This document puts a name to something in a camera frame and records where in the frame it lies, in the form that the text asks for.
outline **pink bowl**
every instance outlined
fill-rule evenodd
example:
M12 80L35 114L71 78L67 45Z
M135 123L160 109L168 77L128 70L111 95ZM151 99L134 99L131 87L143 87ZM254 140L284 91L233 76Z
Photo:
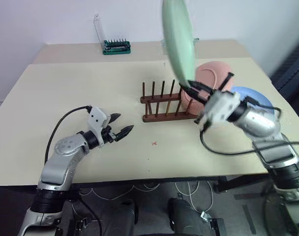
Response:
M196 71L196 81L206 84L207 86L217 89L225 80L228 72L232 72L229 64L222 61L210 61L203 65L200 65ZM231 78L229 82L223 88L223 91L230 90L233 86L234 78ZM199 94L201 97L207 98L208 93L202 91ZM191 100L191 97L185 92L181 92L181 104L186 109ZM197 115L200 111L204 110L204 105L193 99L189 108L189 113Z

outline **white table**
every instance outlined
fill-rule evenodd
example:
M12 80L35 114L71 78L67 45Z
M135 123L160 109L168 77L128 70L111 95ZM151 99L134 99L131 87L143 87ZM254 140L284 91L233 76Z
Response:
M198 59L197 65L211 60L230 64L235 73L235 85L253 88L263 93L274 106L281 107L284 111L282 132L291 141L299 141L299 117L253 59L244 51L240 52L234 57L227 54L224 58L215 55ZM73 63L44 57L27 67L0 107L0 186L37 184L45 147L54 126L67 111L88 104L109 113L122 114L111 124L114 131L119 132L131 124L135 127L118 143L91 150L77 167L75 183L266 173L256 154L227 157L206 151L193 120L143 123L142 82L146 82L146 93L150 94L152 81L160 86L165 80L167 90L174 75L168 60L163 58L166 56L155 61L135 61L137 57L120 61L125 57L129 56L115 56L119 58L118 61L114 59L115 62ZM162 112L166 105L160 104ZM60 138L86 131L87 118L85 111L68 116L59 127L53 144ZM251 148L251 141L229 123L212 127L206 133L206 142L222 151Z

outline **black cable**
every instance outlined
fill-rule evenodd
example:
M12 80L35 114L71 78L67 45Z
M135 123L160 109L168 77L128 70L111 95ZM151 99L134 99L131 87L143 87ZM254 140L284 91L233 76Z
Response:
M262 108L266 108L266 109L271 109L271 110L277 110L278 111L278 116L277 118L280 119L281 115L282 115L282 110L278 107L271 107L271 106L266 106L266 105L262 105L260 104L256 99L254 99L253 97L247 96L244 98L243 102L249 102L255 106L258 107L262 107Z
M46 154L45 154L45 164L46 162L48 161L48 155L49 155L49 149L50 149L50 145L51 145L51 142L52 142L52 139L59 127L59 125L61 124L61 122L64 120L64 118L66 118L69 114L75 112L75 111L78 111L78 110L82 110L82 109L86 109L88 111L88 113L91 111L91 106L84 106L84 107L78 107L78 108L75 108L71 111L69 111L68 113L66 113L64 116L62 116L62 118L58 121L57 125L55 126L54 130L52 131L52 134L50 136L50 139L48 141L48 144L47 144L47 148L46 148Z
M93 215L93 217L95 218L95 220L97 220L97 222L99 224L99 236L102 236L102 227L101 227L100 219L95 214L95 212L89 207L89 205L87 205L86 202L83 201L83 199L81 197L79 198L79 200L86 207L86 209L89 210L89 212Z
M281 147L281 146L286 146L286 145L299 145L299 142L283 142L280 144L274 144L268 147L261 147L261 148L257 148L257 149L252 149L252 150L247 150L247 151L240 151L240 152L221 152L221 151L215 151L213 149L211 149L204 141L203 138L203 134L205 133L205 131L201 131L200 132L200 140L201 143L203 144L203 146L209 150L210 152L216 153L216 154L221 154L221 155L228 155L228 156L235 156L235 155L244 155L244 154L249 154L249 153L253 153L253 152L260 152L263 150L268 150L271 148L277 148L277 147Z
M277 110L278 111L278 115L277 115L277 118L280 119L281 118L281 115L282 115L282 110L278 107L270 107L270 106L266 106L266 105L257 105L259 107L262 107L262 108L266 108L266 109L271 109L271 110Z

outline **white cable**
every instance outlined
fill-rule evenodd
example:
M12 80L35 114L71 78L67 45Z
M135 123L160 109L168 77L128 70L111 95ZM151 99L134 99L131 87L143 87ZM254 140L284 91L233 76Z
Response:
M209 211L209 210L211 209L211 207L213 206L213 202L214 202L212 186L210 185L210 183L209 183L208 181L207 181L207 183L208 183L208 185L209 185L210 194L211 194L211 204L210 204L210 206L209 206L208 209L204 210L204 212ZM188 184L188 188L189 188L189 192L190 192L191 190L190 190L190 184L189 184L189 182L187 182L187 184ZM195 208L195 206L193 205L193 202L192 202L192 194L190 194L189 197L190 197L190 202L191 202L192 208L193 208L197 213L202 213L202 212L199 212L199 211Z
M209 185L209 189L210 189L210 194L211 194L211 197L212 197L212 199L211 199L211 203L210 203L210 206L209 206L209 208L208 209L206 209L204 212L207 212L207 211L209 211L211 208L212 208L212 206L213 206L213 202L214 202L214 198L213 198L213 189L212 189L212 186L210 185L210 183L207 181L207 183L208 183L208 185Z
M77 212L76 212L76 210L75 210L75 208L74 208L74 205L72 204L72 209L73 209L73 212L78 216L78 217L80 217L80 218L83 218L82 216L80 216Z
M158 185L156 185L155 187L147 187L145 184L143 184L144 188L147 188L147 189L154 189L156 187L158 187L160 185L160 183Z
M115 198L104 198L104 197L98 195L93 189L91 189L91 190L92 190L93 194L95 194L97 197L99 197L99 198L101 198L101 199L103 199L103 200L113 201L113 200L115 200L115 199L118 199L118 198L120 198L120 197L122 197L122 196L128 194L129 192L131 192L131 191L133 190L133 188L134 188L134 185L132 186L132 188L130 188L130 190L126 191L125 193L122 193L121 195L119 195L119 196L117 196L117 197L115 197Z
M143 190L143 189L139 189L138 187L136 187L136 186L133 186L135 189L137 189L137 190L139 190L139 191L141 191L141 192L151 192L151 191L154 191L156 188L158 188L159 187L159 185L160 184L158 184L155 188L151 188L151 189L149 189L149 190Z
M91 192L92 192L92 188L90 189L90 191L89 191L88 193L81 193L81 192L80 192L80 195L81 195L81 196L87 196L87 195L91 194Z
M177 184L176 184L176 182L175 182L175 187L176 187L176 189L178 190L178 192L180 192L182 195L185 195L185 196L190 196L190 195L192 195L192 194L195 194L196 191L198 191L199 186L200 186L200 182L198 181L198 185L197 185L196 189L195 189L192 193L190 193L190 191L189 191L189 194L186 194L186 193L182 193L182 192L178 189Z
M155 190L156 188L158 188L159 186L160 186L160 183L159 183L157 186L155 186L154 188L150 188L150 189L148 189L148 190L143 190L143 189L140 189L140 188L136 187L135 185L133 185L128 191L126 191L125 193L122 193L121 195L119 195L119 196L117 196L117 197L115 197L115 198L105 198L105 197L102 197L102 196L98 195L98 194L94 191L94 189L91 189L90 192L88 192L88 193L86 193L86 194L81 194L81 195L82 195L82 196L87 196L88 194L90 194L91 192L93 192L93 194L95 194L95 196L97 196L97 197L99 197L99 198L101 198L101 199L103 199L103 200L106 200L106 201L113 201L113 200L116 200L116 199L118 199L118 198L120 198L120 197L122 197L122 196L128 194L128 193L131 192L134 188L137 189L137 190L139 190L139 191L141 191L141 192L151 192L151 191L154 191L154 190Z
M187 182L187 184L188 184L189 192L191 192L189 182ZM190 201L191 201L191 205L192 205L193 209L194 209L196 212L201 213L201 212L199 212L199 211L195 208L195 206L193 205L193 202L192 202L192 194L189 194L189 197L190 197Z

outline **wooden peg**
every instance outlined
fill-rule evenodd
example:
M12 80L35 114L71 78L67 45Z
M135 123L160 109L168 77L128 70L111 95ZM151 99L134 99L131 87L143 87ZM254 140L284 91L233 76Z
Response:
M148 104L145 103L145 117L148 117Z
M143 82L143 99L145 98L145 82Z
M174 90L174 85L175 85L175 80L173 80L173 83L171 84L171 90L170 90L170 95L173 94L173 90Z
M189 109L190 109L190 106L191 106L191 103L192 103L193 99L191 98L190 102L189 102L189 105L187 107L187 110L185 111L185 114L187 115L189 113Z
M158 116L158 108L159 108L159 102L156 104L156 113L155 113L156 117Z
M165 81L163 81L163 85L161 86L161 94L160 94L160 97L163 97L163 94L164 94L164 87L165 87Z
M166 109L166 116L167 116L167 114L168 114L168 111L169 111L169 108L170 108L170 103L171 103L171 101L169 101L169 102L168 102L168 105L167 105L167 109Z
M149 114L151 115L152 112L151 112L151 105L150 105L150 102L148 102L148 106L149 106Z
M178 112L179 112L180 105L181 105L181 100L180 100L180 101L179 101L179 103L178 103L178 106L177 106L177 110L176 110L175 116L177 116L177 115L178 115Z
M154 98L154 92L155 92L155 81L153 81L153 86L151 89L151 97Z

